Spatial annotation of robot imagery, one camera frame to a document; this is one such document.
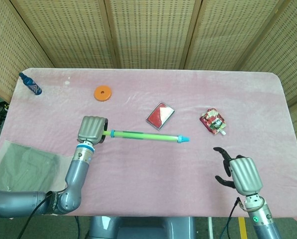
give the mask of yellow floor line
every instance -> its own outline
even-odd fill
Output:
[[[247,230],[246,230],[246,222],[244,218],[238,218],[239,220],[239,228],[240,228],[240,237],[241,239],[248,239]]]

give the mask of blue ring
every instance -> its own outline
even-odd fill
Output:
[[[77,148],[88,148],[90,151],[94,152],[94,149],[90,146],[87,146],[87,145],[78,145]]]

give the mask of robotic hand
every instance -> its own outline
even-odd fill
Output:
[[[13,218],[36,214],[67,214],[81,204],[81,189],[94,153],[93,146],[105,139],[107,119],[85,116],[78,133],[80,142],[75,150],[65,181],[67,187],[60,192],[5,192],[0,191],[0,217]]]
[[[258,239],[281,239],[267,202],[259,195],[263,185],[252,158],[242,155],[231,158],[223,148],[213,149],[221,153],[224,169],[229,177],[232,176],[233,181],[223,180],[220,176],[215,178],[223,186],[234,188],[238,193],[246,196],[245,208],[241,202],[239,205],[253,221]]]

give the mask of gray cloth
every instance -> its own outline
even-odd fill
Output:
[[[5,141],[0,151],[0,190],[50,190],[62,156]]]

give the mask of floor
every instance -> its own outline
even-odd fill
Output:
[[[0,218],[0,239],[16,238],[21,231],[27,218],[2,219]],[[227,218],[213,218],[214,238],[219,239],[221,230],[225,226]],[[294,219],[275,220],[283,239],[297,239],[297,222]],[[83,239],[89,229],[90,218],[80,217],[81,232]],[[251,222],[246,218],[246,228],[248,239],[256,239]],[[76,239],[77,225],[74,217],[70,216],[36,216],[33,217],[28,225],[22,239],[54,239],[66,238]],[[232,239],[240,239],[238,219],[233,218],[229,226]],[[207,239],[207,218],[196,218],[196,239]]]

